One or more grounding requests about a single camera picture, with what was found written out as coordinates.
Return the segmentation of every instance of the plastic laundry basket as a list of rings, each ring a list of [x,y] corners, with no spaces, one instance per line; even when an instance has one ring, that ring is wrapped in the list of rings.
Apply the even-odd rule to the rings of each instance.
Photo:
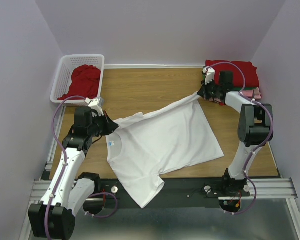
[[[73,71],[82,65],[93,65],[101,70],[100,83],[97,97],[101,94],[102,80],[104,76],[105,57],[101,54],[75,54],[66,55],[61,58],[57,73],[54,79],[50,100],[53,103],[61,103],[58,98],[67,94],[72,83],[71,75]],[[86,106],[84,100],[69,100],[66,105]]]

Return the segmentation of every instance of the red cloth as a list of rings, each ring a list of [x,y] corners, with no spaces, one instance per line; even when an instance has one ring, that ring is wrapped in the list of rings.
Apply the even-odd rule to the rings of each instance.
[[[69,87],[69,92],[59,97],[58,100],[65,100],[68,97],[76,95],[89,99],[96,98],[99,90],[100,76],[101,71],[95,66],[82,65],[77,67],[71,75],[72,83]]]
[[[211,66],[213,64],[217,64],[220,62],[229,62],[223,60],[206,60],[205,65]],[[259,79],[257,75],[257,68],[252,65],[251,62],[246,61],[231,61],[231,63],[235,64],[237,67],[241,69],[245,77],[245,87],[247,88],[257,88],[259,87]],[[219,76],[220,71],[231,71],[233,72],[233,85],[234,87],[242,88],[244,86],[244,80],[242,78],[239,70],[230,64],[220,64],[212,67],[215,70],[214,81],[216,84],[219,84]]]

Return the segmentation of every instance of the wooden table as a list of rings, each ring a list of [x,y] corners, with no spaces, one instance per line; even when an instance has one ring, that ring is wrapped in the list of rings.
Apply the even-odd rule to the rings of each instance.
[[[106,69],[103,76],[101,96],[105,99],[103,109],[112,120],[126,118],[135,113],[144,114],[162,109],[200,89],[201,68],[165,69]],[[233,161],[239,139],[237,128],[239,113],[228,106],[199,100],[210,126],[222,148],[224,157],[164,174],[163,178],[221,177]],[[62,141],[74,123],[74,107],[67,107],[59,139]],[[58,167],[61,149],[56,149],[50,178]],[[103,179],[116,178],[107,162],[108,150],[103,137],[88,151],[77,176],[82,172],[100,174]],[[250,176],[277,176],[278,171],[270,148],[266,145],[255,158]]]

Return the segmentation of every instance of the white wall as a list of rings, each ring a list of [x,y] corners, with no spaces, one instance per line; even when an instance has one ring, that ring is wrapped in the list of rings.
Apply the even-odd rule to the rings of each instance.
[[[19,239],[44,170],[61,51],[34,0],[0,1],[0,240]]]
[[[106,64],[250,61],[285,0],[36,0],[62,52]]]
[[[273,105],[273,153],[282,175],[293,179],[300,208],[300,0],[286,1],[252,62],[264,102]]]

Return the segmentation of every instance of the pink folded cloth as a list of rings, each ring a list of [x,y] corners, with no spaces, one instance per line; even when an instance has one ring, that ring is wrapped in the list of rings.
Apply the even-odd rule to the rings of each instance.
[[[209,101],[210,101],[210,102],[221,103],[221,100],[220,100],[219,98],[210,98]]]
[[[244,90],[242,93],[248,98],[252,98],[254,95],[254,99],[261,99],[261,93],[258,87],[253,90]]]

